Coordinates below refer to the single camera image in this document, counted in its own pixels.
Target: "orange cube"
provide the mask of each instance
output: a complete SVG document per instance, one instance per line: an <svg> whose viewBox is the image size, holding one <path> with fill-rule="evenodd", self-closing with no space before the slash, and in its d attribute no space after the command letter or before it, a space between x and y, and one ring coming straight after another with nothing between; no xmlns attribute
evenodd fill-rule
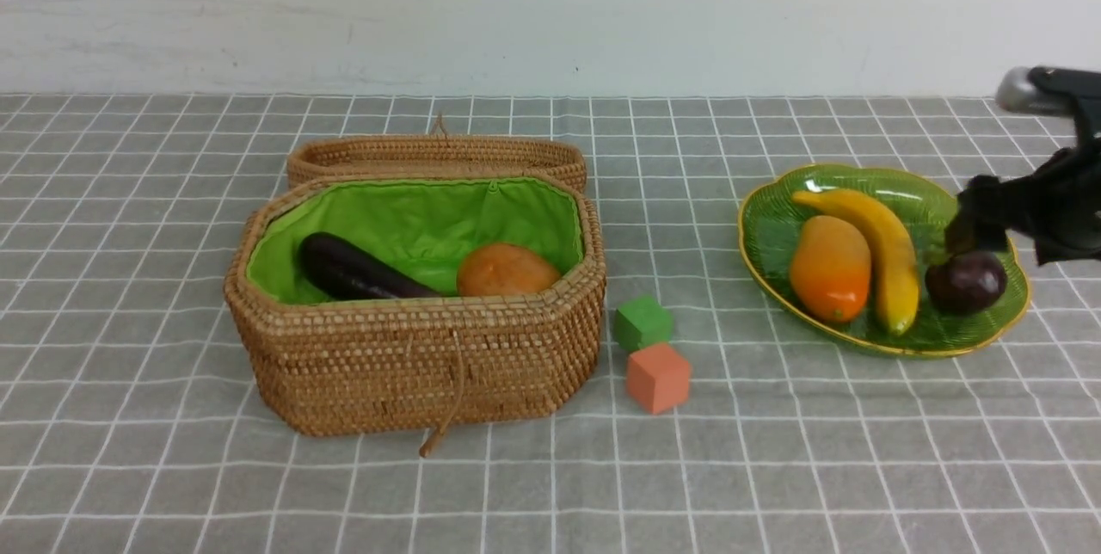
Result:
<svg viewBox="0 0 1101 554"><path fill-rule="evenodd" d="M626 392L646 412L661 414L688 401L691 362L661 343L632 352L626 361Z"/></svg>

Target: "wicker basket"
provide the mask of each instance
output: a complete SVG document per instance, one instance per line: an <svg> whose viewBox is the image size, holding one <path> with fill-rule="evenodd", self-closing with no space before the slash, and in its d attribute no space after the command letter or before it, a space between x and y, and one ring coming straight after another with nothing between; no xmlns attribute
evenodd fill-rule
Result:
<svg viewBox="0 0 1101 554"><path fill-rule="evenodd" d="M592 374L607 286L593 202L543 171L459 170L461 176L386 173L321 176L249 218L224 292L260 397L295 431L331 436L543 417ZM328 186L374 178L539 178L574 197L582 257L531 296L282 304L248 279L272 220Z"/></svg>
<svg viewBox="0 0 1101 554"><path fill-rule="evenodd" d="M581 150L567 143L515 135L448 135L437 120L427 135L346 135L304 143L286 161L288 188L331 175L543 171L585 193L588 169Z"/></svg>

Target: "purple fruit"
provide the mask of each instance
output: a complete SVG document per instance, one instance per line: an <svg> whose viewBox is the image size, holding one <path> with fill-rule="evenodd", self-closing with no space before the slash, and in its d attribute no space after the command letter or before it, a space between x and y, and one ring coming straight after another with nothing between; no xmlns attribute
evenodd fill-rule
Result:
<svg viewBox="0 0 1101 554"><path fill-rule="evenodd" d="M925 271L929 301L940 313L974 315L994 305L1009 279L1005 268L991 252L972 251Z"/></svg>

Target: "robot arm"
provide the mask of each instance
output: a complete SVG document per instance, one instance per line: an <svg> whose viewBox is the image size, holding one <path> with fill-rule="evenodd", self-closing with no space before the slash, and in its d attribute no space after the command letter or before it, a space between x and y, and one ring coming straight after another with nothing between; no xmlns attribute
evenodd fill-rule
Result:
<svg viewBox="0 0 1101 554"><path fill-rule="evenodd" d="M1027 176L971 178L957 196L945 252L1005 251L1015 231L1034 241L1038 265L1101 261L1101 73L1014 68L995 100L1015 113L1073 119L1077 140Z"/></svg>

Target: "eggplant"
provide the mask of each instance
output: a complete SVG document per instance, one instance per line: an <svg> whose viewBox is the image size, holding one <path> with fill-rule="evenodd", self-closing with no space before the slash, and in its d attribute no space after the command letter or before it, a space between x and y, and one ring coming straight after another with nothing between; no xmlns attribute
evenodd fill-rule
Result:
<svg viewBox="0 0 1101 554"><path fill-rule="evenodd" d="M335 233L319 231L303 239L298 264L307 281L338 301L439 296Z"/></svg>
<svg viewBox="0 0 1101 554"><path fill-rule="evenodd" d="M1002 262L988 251L961 253L925 271L929 301L948 315L974 315L994 306L1007 282Z"/></svg>

